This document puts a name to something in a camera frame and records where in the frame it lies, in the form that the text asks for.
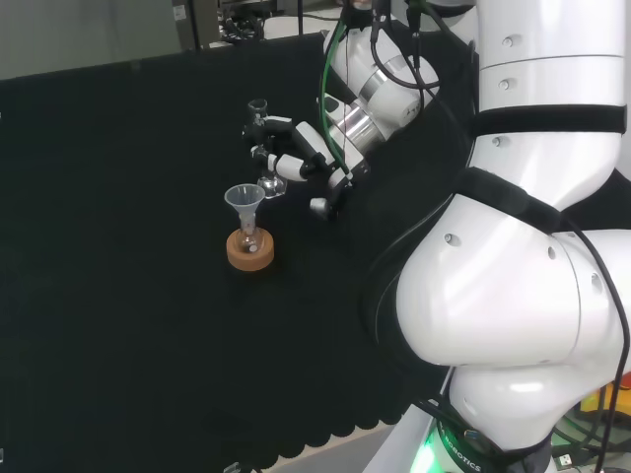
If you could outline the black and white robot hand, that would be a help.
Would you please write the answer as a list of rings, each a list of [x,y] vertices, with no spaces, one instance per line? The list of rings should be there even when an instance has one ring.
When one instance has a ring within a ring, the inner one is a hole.
[[[306,121],[295,124],[289,117],[258,117],[244,126],[242,136],[261,173],[257,185],[267,199],[284,195],[289,182],[306,182],[320,174],[328,178],[331,190],[352,186],[352,174],[341,169],[324,139]]]

